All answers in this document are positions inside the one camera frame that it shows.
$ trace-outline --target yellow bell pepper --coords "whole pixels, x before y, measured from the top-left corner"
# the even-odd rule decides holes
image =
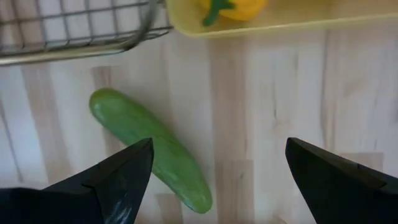
[[[260,13],[268,0],[199,0],[199,2],[208,10],[203,25],[210,26],[217,20],[218,14],[237,21],[250,21]]]

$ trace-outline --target metal wire basket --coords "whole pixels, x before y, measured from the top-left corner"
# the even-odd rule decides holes
[[[158,0],[0,0],[0,65],[116,54],[171,28]]]

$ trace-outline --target yellow plastic container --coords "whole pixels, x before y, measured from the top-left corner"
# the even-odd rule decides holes
[[[206,11],[198,0],[166,1],[172,25],[192,37],[220,37],[398,18],[398,0],[270,0],[269,5],[250,22],[220,16],[214,25],[203,27]]]

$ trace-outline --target wooden surface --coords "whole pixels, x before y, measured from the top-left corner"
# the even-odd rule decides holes
[[[0,187],[45,187],[124,146],[90,115],[110,86],[189,148],[214,198],[191,212],[150,178],[137,223],[315,223],[287,137],[398,177],[398,26],[233,39],[176,32],[121,55],[0,68]]]

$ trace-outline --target cucumber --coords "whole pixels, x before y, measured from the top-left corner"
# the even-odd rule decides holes
[[[198,164],[148,110],[111,88],[97,90],[91,95],[90,110],[127,146],[152,138],[155,151],[152,172],[194,212],[206,213],[211,208],[211,192]]]

